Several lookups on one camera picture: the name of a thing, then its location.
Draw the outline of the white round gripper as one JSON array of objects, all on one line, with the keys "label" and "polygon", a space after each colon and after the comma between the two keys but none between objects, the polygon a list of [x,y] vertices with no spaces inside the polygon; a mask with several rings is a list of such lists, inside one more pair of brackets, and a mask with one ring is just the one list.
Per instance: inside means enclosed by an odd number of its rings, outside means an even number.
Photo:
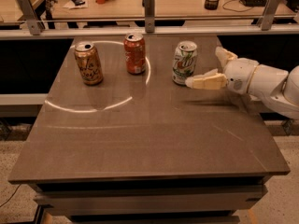
[{"label": "white round gripper", "polygon": [[191,89],[214,91],[227,85],[229,91],[245,94],[249,81],[259,63],[247,58],[237,59],[236,54],[223,47],[216,47],[215,55],[221,67],[224,68],[224,74],[213,69],[203,75],[188,77],[185,80],[186,86]]}]

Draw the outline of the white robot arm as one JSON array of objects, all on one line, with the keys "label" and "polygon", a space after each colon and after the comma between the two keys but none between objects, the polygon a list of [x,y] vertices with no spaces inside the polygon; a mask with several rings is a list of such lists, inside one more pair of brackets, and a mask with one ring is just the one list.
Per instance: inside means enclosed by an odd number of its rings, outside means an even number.
[{"label": "white robot arm", "polygon": [[188,77],[187,87],[198,90],[229,91],[240,95],[248,94],[258,98],[267,108],[289,119],[299,119],[299,67],[288,72],[260,64],[222,47],[216,47],[215,54],[223,68],[203,75]]}]

